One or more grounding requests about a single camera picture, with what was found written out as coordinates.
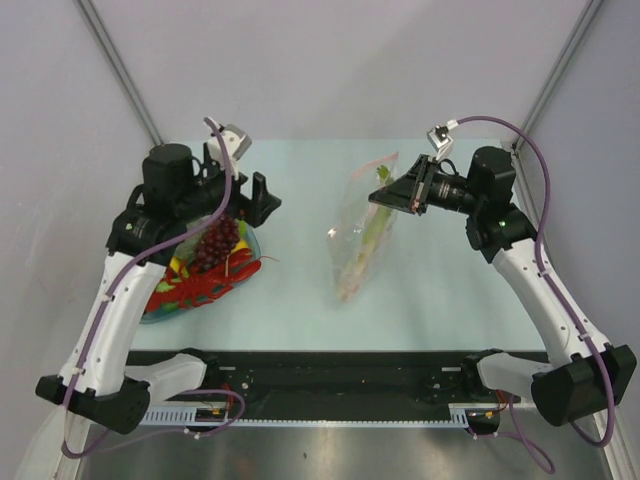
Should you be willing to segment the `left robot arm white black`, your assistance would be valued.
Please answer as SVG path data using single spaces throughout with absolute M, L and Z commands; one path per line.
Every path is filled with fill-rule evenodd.
M 207 400 L 220 390 L 213 355 L 193 348 L 156 364 L 126 365 L 152 293 L 177 244 L 192 234 L 188 225 L 227 213 L 257 228 L 281 204 L 259 172 L 246 197 L 246 176 L 221 169 L 221 155 L 206 154 L 201 171 L 194 161 L 183 144 L 149 151 L 142 183 L 112 224 L 101 285 L 82 334 L 60 372 L 36 386 L 38 397 L 112 432 L 131 433 L 155 403 L 186 391 Z

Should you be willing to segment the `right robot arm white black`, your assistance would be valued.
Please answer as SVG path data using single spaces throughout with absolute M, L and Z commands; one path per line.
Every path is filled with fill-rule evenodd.
M 473 401 L 484 401 L 496 390 L 530 399 L 553 426 L 611 412 L 630 382 L 636 356 L 627 345 L 613 346 L 594 326 L 538 250 L 536 229 L 511 200 L 516 171 L 510 154 L 481 147 L 465 176 L 446 173 L 441 165 L 422 155 L 368 199 L 412 215 L 422 215 L 428 207 L 465 215 L 471 248 L 514 291 L 548 358 L 541 363 L 499 349 L 473 354 L 463 362 L 463 393 Z

